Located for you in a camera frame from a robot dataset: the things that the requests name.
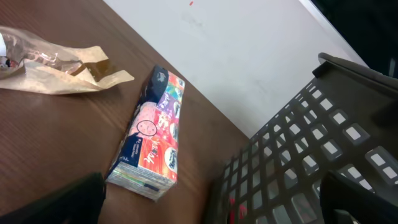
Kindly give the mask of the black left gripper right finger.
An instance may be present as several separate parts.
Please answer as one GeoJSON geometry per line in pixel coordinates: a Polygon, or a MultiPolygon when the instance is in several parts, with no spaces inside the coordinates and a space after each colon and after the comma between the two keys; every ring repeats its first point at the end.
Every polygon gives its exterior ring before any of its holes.
{"type": "Polygon", "coordinates": [[[397,223],[397,206],[329,170],[320,184],[325,223],[397,223]]]}

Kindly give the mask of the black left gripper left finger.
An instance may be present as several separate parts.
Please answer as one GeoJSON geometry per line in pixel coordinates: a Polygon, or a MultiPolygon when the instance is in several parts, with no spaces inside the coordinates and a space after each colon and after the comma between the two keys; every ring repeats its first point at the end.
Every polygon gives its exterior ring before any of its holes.
{"type": "Polygon", "coordinates": [[[105,198],[104,178],[94,172],[1,216],[1,223],[97,224],[105,198]]]}

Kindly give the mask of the San Remo spaghetti packet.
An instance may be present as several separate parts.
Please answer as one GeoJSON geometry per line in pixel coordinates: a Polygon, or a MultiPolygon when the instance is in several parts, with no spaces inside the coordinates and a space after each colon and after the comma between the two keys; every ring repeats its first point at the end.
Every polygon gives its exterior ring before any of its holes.
{"type": "Polygon", "coordinates": [[[229,198],[229,212],[227,215],[227,224],[239,223],[246,218],[248,213],[247,201],[238,204],[234,197],[229,198]]]}

